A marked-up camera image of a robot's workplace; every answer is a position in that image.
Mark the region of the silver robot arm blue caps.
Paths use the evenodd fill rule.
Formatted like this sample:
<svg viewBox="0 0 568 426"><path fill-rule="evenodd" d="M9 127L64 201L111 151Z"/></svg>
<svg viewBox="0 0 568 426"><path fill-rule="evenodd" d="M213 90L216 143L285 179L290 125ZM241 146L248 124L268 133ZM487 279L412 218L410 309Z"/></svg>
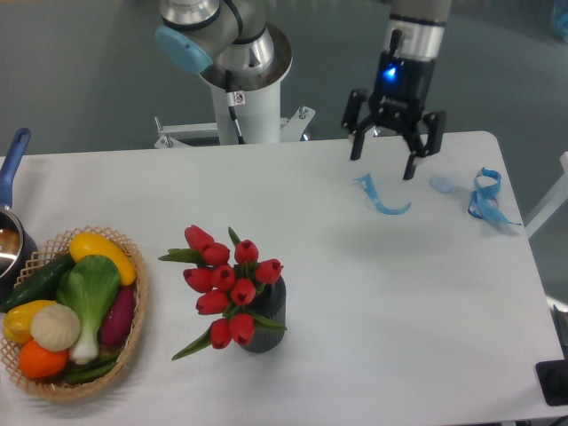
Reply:
<svg viewBox="0 0 568 426"><path fill-rule="evenodd" d="M359 159L366 134L384 128L406 141L404 177L438 153L446 122L425 101L451 5L447 1L395 1L371 93L350 93L341 125ZM300 140L313 118L301 107L280 115L280 85L292 64L287 37L270 24L262 1L163 1L155 39L171 62L210 87L223 145Z"/></svg>

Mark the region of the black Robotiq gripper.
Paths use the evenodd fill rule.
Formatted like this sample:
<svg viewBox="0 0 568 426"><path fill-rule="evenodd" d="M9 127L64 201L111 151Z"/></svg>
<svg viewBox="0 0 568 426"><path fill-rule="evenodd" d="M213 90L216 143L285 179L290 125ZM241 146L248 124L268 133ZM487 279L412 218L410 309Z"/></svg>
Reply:
<svg viewBox="0 0 568 426"><path fill-rule="evenodd" d="M381 53L375 86L368 99L369 114L359 119L367 94L357 89L351 90L343 110L341 126L352 136L351 161L360 159L366 133L372 127L393 130L403 136L410 151L404 180L414 177L418 160L440 151L446 111L425 110L435 66L434 59L405 58L394 51ZM419 131L420 124L427 130L425 142Z"/></svg>

